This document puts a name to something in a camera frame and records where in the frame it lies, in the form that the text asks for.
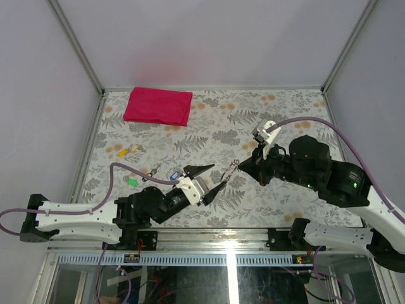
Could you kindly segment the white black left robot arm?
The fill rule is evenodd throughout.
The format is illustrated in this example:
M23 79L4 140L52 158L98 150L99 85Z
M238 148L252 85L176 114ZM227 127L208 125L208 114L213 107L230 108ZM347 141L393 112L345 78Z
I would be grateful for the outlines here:
M178 179L165 181L172 186L167 193L149 186L127 197L106 196L98 204L55 203L41 194L33 194L28 201L20 241L88 239L131 250L139 241L137 231L150 228L153 222L162 224L189 206L207 206L215 199L227 182L223 180L209 189L200 174L211 167L187 165Z

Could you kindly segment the metal keyring with clips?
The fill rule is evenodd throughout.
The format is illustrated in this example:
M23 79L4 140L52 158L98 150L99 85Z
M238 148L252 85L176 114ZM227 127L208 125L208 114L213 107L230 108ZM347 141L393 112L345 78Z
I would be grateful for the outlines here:
M221 182L224 182L224 181L228 182L228 181L230 180L231 176L232 176L235 172L239 171L239 163L240 163L239 160L233 160L233 161L230 163L230 165L229 165L229 166L225 169L225 171L223 172L220 181L221 181Z

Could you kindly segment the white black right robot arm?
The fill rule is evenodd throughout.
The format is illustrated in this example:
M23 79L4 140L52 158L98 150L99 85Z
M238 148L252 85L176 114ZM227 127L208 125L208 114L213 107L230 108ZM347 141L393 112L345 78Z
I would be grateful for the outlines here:
M357 214L368 228L341 228L306 218L294 220L288 233L296 250L337 248L356 251L394 272L404 272L404 226L382 201L365 171L333 160L327 144L310 136L294 139L288 149L274 145L263 153L260 144L239 164L261 186L273 179L305 187L326 203Z

